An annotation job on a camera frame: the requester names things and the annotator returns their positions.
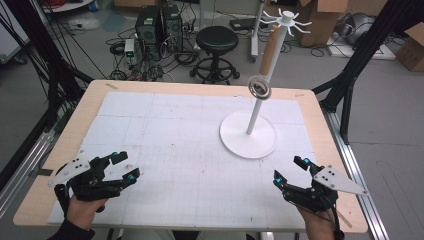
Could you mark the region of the white gridded mat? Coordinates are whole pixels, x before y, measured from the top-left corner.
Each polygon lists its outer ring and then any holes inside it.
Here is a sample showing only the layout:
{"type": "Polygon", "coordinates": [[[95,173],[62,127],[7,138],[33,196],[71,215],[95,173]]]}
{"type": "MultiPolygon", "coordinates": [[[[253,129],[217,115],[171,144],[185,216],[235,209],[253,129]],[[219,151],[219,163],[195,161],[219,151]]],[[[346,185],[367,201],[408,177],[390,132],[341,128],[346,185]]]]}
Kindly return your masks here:
{"type": "Polygon", "coordinates": [[[130,168],[138,181],[95,217],[97,226],[168,229],[288,231],[303,220],[273,184],[281,172],[294,185],[311,178],[293,162],[313,158],[306,124],[294,100],[270,99],[261,116],[277,130],[276,149],[246,159],[231,153],[219,135],[228,115],[252,109],[241,96],[111,92],[106,95],[81,151],[88,159],[125,151],[127,160],[106,171],[117,179],[130,168]]]}

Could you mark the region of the black computer tower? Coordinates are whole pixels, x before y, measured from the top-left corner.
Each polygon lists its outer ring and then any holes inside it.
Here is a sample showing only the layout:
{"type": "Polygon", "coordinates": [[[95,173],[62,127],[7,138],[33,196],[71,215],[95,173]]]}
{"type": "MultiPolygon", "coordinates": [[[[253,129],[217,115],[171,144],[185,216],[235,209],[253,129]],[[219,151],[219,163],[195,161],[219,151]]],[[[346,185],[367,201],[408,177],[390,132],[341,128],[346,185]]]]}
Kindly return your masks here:
{"type": "Polygon", "coordinates": [[[173,52],[183,50],[182,18],[175,4],[165,5],[162,8],[165,40],[173,52]]]}
{"type": "Polygon", "coordinates": [[[160,44],[164,40],[160,8],[158,6],[143,6],[140,9],[135,29],[141,44],[160,44]]]}

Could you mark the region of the metal strainer with wooden handle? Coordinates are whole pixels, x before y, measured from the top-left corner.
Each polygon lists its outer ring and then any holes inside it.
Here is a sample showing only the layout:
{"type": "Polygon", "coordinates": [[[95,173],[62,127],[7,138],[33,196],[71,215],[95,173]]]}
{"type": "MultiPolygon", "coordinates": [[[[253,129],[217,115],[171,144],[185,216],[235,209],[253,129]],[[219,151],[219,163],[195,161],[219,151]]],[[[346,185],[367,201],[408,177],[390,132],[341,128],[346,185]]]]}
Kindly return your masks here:
{"type": "Polygon", "coordinates": [[[259,74],[250,77],[248,81],[247,87],[250,93],[259,100],[266,100],[271,96],[271,87],[269,83],[274,70],[273,58],[277,47],[279,32],[280,27],[278,25],[273,25],[266,42],[259,74]]]}

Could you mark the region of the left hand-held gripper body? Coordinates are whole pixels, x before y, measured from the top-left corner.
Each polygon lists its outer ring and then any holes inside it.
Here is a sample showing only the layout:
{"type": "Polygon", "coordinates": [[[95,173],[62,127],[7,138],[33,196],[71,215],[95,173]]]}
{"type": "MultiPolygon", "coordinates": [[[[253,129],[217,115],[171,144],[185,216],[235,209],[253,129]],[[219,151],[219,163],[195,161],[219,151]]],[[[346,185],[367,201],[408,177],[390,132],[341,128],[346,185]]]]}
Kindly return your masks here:
{"type": "Polygon", "coordinates": [[[111,154],[89,160],[81,150],[71,161],[59,168],[52,180],[48,181],[48,186],[54,188],[64,214],[67,214],[70,202],[69,190],[72,190],[78,200],[90,202],[118,197],[130,186],[122,184],[123,175],[120,179],[105,179],[105,170],[109,165],[113,165],[110,160],[111,154]]]}

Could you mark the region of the black round stool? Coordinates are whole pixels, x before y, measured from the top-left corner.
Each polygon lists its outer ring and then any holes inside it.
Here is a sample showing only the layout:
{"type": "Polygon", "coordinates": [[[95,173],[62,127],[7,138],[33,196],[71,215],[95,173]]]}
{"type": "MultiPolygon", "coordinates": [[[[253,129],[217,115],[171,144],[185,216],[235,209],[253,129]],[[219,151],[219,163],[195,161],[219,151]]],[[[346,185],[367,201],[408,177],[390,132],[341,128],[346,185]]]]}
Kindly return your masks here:
{"type": "Polygon", "coordinates": [[[239,43],[236,33],[224,26],[210,26],[200,30],[196,36],[196,43],[207,54],[190,70],[191,77],[199,77],[202,83],[225,82],[229,79],[238,79],[240,73],[222,56],[234,50],[239,43]]]}

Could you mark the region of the large open cardboard box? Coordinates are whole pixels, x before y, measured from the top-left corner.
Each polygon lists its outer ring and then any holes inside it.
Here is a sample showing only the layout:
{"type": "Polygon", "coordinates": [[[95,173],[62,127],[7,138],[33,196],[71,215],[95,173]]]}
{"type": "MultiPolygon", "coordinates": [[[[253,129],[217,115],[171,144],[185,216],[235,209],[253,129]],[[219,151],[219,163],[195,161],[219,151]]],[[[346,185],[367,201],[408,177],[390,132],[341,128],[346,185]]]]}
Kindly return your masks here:
{"type": "Polygon", "coordinates": [[[325,45],[333,32],[339,16],[347,10],[349,0],[298,0],[297,20],[301,23],[311,22],[305,26],[304,33],[296,38],[303,46],[325,45]]]}

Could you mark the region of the white hook rack stand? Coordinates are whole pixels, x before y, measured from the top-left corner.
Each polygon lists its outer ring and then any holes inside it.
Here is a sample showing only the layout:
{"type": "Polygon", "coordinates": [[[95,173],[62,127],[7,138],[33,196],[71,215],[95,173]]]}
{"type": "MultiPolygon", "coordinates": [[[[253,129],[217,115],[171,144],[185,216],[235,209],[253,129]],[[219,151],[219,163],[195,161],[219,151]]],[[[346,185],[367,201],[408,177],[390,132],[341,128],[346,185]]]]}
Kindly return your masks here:
{"type": "MultiPolygon", "coordinates": [[[[296,20],[298,13],[289,10],[279,10],[278,16],[271,16],[266,11],[263,14],[269,18],[266,24],[280,27],[277,47],[274,52],[273,67],[275,69],[281,47],[287,34],[293,36],[292,29],[306,33],[301,26],[311,25],[311,22],[300,23],[296,20]]],[[[278,140],[278,132],[273,123],[260,115],[262,103],[266,100],[255,98],[252,110],[238,111],[228,115],[221,123],[219,134],[225,147],[237,156],[247,159],[263,158],[271,154],[278,140]]]]}

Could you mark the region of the aluminium rail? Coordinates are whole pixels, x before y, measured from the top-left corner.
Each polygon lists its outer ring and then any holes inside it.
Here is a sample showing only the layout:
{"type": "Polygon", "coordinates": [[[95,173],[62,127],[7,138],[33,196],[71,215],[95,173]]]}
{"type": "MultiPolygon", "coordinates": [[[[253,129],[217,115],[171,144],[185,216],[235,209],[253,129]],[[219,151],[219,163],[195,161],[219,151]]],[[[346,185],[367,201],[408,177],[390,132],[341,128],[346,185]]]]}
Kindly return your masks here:
{"type": "MultiPolygon", "coordinates": [[[[332,133],[348,176],[360,187],[369,191],[351,146],[344,142],[342,135],[339,133],[341,123],[337,114],[324,110],[323,115],[332,133]]],[[[390,240],[371,194],[368,193],[367,195],[359,195],[358,200],[368,224],[368,229],[372,234],[372,239],[390,240]]]]}
{"type": "Polygon", "coordinates": [[[42,132],[37,139],[30,141],[29,150],[23,154],[22,161],[0,191],[0,219],[12,205],[36,165],[47,154],[54,139],[54,133],[42,132]]]}

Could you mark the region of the grey rounded machine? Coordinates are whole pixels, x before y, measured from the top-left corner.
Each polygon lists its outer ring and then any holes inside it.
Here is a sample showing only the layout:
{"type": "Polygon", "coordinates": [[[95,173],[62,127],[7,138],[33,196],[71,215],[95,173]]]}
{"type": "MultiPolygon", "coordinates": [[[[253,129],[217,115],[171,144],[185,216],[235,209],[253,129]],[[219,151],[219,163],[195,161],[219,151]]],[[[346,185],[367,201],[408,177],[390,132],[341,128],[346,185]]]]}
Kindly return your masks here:
{"type": "Polygon", "coordinates": [[[347,13],[336,22],[334,32],[348,44],[355,45],[375,22],[375,18],[365,13],[347,13]]]}

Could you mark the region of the person's left hand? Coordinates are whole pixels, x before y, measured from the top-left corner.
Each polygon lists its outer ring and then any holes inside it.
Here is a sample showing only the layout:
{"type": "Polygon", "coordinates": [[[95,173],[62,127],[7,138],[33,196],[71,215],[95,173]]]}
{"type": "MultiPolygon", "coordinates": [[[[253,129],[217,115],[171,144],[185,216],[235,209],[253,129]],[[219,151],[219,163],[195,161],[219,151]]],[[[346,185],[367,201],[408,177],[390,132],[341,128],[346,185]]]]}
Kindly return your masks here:
{"type": "Polygon", "coordinates": [[[95,201],[81,201],[75,195],[70,198],[66,219],[83,230],[90,230],[95,218],[96,211],[104,206],[107,199],[95,201]]]}

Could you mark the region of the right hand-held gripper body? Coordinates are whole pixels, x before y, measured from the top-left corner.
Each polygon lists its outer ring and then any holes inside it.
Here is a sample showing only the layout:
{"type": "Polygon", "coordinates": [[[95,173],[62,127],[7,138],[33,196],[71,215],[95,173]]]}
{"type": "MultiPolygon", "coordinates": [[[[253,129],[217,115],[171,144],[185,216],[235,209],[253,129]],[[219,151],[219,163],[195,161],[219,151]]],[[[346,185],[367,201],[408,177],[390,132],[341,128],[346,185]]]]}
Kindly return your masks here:
{"type": "Polygon", "coordinates": [[[282,178],[282,195],[286,201],[300,205],[312,212],[320,212],[335,205],[339,191],[356,195],[368,194],[367,190],[332,165],[324,167],[312,164],[306,169],[312,177],[311,186],[308,188],[289,184],[285,178],[282,178]]]}

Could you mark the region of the black metal frame stand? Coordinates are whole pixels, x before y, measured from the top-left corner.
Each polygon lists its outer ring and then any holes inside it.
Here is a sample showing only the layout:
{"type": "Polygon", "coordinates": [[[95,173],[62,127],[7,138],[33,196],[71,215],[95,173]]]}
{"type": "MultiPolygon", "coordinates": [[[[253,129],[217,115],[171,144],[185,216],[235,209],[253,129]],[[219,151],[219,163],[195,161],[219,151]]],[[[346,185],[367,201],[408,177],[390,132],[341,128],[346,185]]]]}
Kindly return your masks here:
{"type": "Polygon", "coordinates": [[[326,97],[319,102],[327,112],[335,113],[338,104],[343,102],[339,134],[345,144],[349,145],[350,111],[356,80],[393,28],[419,2],[420,0],[387,0],[343,70],[332,80],[312,89],[314,94],[328,90],[326,97]]]}
{"type": "Polygon", "coordinates": [[[0,172],[0,192],[11,181],[12,176],[17,172],[24,157],[41,133],[44,130],[50,130],[57,122],[59,107],[65,101],[77,101],[82,98],[84,90],[78,84],[77,79],[87,84],[94,80],[93,77],[78,70],[63,58],[30,0],[3,1],[38,52],[39,58],[33,54],[27,44],[23,43],[23,40],[12,29],[11,25],[0,17],[0,24],[24,50],[39,78],[47,82],[48,108],[0,172]]]}

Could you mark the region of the person's right hand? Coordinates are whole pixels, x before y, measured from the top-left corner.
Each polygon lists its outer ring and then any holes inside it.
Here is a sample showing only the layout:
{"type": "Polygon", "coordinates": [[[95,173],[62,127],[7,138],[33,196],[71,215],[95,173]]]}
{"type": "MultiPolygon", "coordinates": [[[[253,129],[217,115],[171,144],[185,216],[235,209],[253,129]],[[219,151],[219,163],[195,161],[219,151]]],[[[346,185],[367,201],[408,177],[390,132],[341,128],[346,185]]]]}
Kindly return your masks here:
{"type": "Polygon", "coordinates": [[[301,206],[296,208],[304,219],[309,240],[335,240],[332,217],[327,212],[313,213],[301,206]]]}

